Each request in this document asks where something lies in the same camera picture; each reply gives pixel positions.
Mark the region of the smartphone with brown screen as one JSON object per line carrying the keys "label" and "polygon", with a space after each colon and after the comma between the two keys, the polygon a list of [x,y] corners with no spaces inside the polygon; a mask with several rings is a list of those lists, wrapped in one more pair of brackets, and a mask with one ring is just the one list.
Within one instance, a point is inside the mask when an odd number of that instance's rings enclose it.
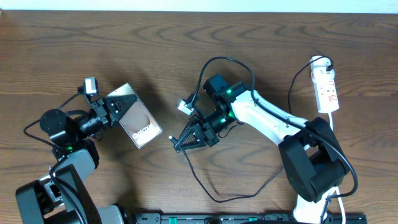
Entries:
{"label": "smartphone with brown screen", "polygon": [[161,135],[163,130],[155,120],[146,105],[129,83],[112,91],[107,96],[121,96],[135,94],[137,101],[128,109],[118,121],[138,149]]}

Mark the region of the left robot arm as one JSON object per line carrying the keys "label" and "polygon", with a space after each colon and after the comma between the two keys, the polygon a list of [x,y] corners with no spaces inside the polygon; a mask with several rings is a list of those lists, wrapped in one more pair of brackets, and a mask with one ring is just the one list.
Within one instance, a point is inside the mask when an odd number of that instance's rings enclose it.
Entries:
{"label": "left robot arm", "polygon": [[83,181],[98,167],[91,138],[119,121],[137,101],[135,94],[90,102],[90,110],[46,111],[36,122],[45,131],[57,160],[48,174],[19,187],[16,201],[23,223],[135,223],[135,216],[114,203],[97,208]]}

